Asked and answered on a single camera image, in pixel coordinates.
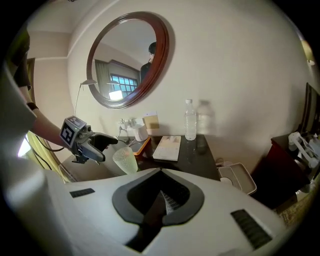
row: mirror glass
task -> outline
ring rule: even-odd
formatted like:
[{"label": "mirror glass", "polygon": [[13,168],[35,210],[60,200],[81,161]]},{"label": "mirror glass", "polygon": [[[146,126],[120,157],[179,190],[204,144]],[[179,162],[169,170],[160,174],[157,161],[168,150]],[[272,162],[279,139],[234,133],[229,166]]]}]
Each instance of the mirror glass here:
[{"label": "mirror glass", "polygon": [[96,89],[108,100],[119,101],[142,83],[156,53],[156,33],[138,19],[118,24],[99,42],[92,61]]}]

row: reflected person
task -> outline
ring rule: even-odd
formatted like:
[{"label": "reflected person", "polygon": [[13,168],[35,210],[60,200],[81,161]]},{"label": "reflected person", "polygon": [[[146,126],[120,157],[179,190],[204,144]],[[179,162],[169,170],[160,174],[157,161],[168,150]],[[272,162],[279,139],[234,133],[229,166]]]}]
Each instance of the reflected person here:
[{"label": "reflected person", "polygon": [[151,67],[151,63],[154,60],[155,53],[156,53],[156,42],[153,42],[149,46],[150,59],[149,59],[148,63],[144,64],[140,69],[140,83],[142,83],[143,80],[145,79],[145,76],[146,76],[146,74],[148,73],[148,71],[149,71],[149,69]]}]

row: yellow curtain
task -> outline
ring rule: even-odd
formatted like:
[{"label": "yellow curtain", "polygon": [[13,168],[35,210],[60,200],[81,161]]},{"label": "yellow curtain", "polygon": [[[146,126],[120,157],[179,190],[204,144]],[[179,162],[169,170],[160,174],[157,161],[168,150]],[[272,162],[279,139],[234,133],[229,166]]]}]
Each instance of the yellow curtain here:
[{"label": "yellow curtain", "polygon": [[[31,79],[32,73],[33,73],[33,68],[31,67],[29,62],[27,63],[27,71],[28,71],[28,77],[30,79],[31,85],[33,86],[32,79]],[[42,144],[41,144],[40,141],[37,139],[36,135],[33,134],[31,131],[29,131],[27,133],[27,139],[28,139],[31,147],[38,153],[38,155],[40,157],[42,157],[43,160],[45,160],[50,165],[52,171],[57,172],[65,182],[70,182],[69,179],[66,176],[64,176],[62,174],[62,172],[60,171],[58,163],[53,158],[53,156],[51,155],[49,150],[47,150],[42,145],[42,144],[45,145],[45,140],[42,138],[39,138],[42,142]],[[35,163],[40,165],[42,168],[50,170],[49,166],[43,160],[41,160],[38,156],[36,156],[36,154],[33,153],[32,151],[29,151],[26,155],[29,157],[29,159],[31,159],[32,161],[34,161]]]}]

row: reflected window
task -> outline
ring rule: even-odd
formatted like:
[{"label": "reflected window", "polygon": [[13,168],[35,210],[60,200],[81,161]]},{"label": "reflected window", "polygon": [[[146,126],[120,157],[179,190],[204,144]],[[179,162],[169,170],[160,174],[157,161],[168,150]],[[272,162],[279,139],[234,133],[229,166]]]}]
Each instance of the reflected window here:
[{"label": "reflected window", "polygon": [[110,74],[110,79],[117,81],[120,85],[112,85],[114,91],[122,91],[122,96],[126,97],[138,87],[137,79],[119,74]]}]

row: clear water bottle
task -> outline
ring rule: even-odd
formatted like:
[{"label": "clear water bottle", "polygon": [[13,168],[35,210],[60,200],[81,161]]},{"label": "clear water bottle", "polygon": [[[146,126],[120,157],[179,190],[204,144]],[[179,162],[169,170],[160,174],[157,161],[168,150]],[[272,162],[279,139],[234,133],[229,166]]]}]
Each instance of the clear water bottle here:
[{"label": "clear water bottle", "polygon": [[193,141],[197,136],[197,113],[192,105],[192,99],[186,99],[186,112],[184,114],[185,138]]}]

